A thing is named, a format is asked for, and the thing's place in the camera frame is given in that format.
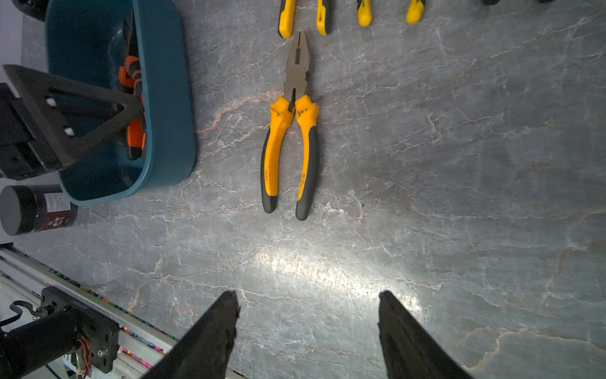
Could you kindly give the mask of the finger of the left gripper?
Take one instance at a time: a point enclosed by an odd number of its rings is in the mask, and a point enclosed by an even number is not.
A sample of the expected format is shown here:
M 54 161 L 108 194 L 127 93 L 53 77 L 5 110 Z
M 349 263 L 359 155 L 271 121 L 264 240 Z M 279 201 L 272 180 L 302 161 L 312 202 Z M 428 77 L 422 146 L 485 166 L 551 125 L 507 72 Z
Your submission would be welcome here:
M 133 119 L 129 95 L 24 66 L 3 66 L 63 166 L 89 156 Z

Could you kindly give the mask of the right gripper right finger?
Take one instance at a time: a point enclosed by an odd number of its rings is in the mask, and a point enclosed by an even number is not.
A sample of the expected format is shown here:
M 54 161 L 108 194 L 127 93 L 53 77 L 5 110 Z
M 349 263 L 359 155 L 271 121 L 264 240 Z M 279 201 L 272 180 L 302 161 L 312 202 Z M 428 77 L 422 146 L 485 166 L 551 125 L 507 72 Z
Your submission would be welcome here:
M 380 293 L 379 332 L 389 378 L 469 378 L 390 292 Z

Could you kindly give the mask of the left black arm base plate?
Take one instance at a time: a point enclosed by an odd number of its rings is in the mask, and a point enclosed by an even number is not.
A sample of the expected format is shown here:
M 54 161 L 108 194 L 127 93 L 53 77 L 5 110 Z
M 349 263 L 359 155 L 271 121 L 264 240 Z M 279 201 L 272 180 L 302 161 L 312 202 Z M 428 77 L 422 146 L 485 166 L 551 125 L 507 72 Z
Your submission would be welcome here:
M 72 310 L 77 319 L 77 333 L 88 341 L 92 349 L 93 366 L 104 374 L 113 370 L 118 356 L 120 329 L 117 322 L 56 287 L 42 290 L 42 306 L 52 306 L 51 314 L 59 310 Z

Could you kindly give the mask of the orange black long-nose pliers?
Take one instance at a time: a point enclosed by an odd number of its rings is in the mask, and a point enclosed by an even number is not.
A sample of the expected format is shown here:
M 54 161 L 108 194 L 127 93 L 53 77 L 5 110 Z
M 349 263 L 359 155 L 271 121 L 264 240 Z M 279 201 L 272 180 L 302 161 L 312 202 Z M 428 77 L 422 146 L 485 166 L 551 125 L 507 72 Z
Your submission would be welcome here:
M 147 134 L 143 74 L 140 59 L 136 55 L 126 56 L 124 64 L 118 70 L 118 81 L 122 92 L 129 95 L 129 106 L 134 106 L 133 119 L 126 126 L 126 130 L 119 134 L 118 143 L 126 151 L 129 160 L 137 160 L 144 154 Z

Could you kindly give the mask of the teal plastic storage box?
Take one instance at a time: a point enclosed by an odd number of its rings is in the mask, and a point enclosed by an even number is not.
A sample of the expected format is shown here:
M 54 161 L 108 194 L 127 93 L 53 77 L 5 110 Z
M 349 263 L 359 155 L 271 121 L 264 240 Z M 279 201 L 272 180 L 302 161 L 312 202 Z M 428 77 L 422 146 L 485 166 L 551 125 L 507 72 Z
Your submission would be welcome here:
M 134 21 L 145 101 L 145 151 L 130 160 L 108 141 L 61 171 L 76 205 L 91 206 L 173 186 L 197 156 L 181 15 L 172 1 L 51 1 L 45 20 L 50 74 L 118 90 L 126 60 L 124 26 Z

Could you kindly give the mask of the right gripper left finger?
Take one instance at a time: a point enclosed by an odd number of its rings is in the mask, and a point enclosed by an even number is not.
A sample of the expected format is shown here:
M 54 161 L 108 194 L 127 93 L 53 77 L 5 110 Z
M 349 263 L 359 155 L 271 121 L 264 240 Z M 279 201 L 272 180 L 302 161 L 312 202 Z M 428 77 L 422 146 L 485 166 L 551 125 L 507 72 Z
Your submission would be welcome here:
M 227 291 L 207 309 L 146 378 L 224 378 L 237 336 L 240 306 Z

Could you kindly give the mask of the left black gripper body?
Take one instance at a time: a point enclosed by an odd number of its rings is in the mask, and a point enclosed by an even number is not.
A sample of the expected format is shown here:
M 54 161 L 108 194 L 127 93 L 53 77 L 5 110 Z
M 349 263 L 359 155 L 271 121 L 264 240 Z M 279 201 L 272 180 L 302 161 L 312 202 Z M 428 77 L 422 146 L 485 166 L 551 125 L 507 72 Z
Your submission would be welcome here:
M 21 98 L 1 84 L 1 177 L 34 178 L 62 168 Z

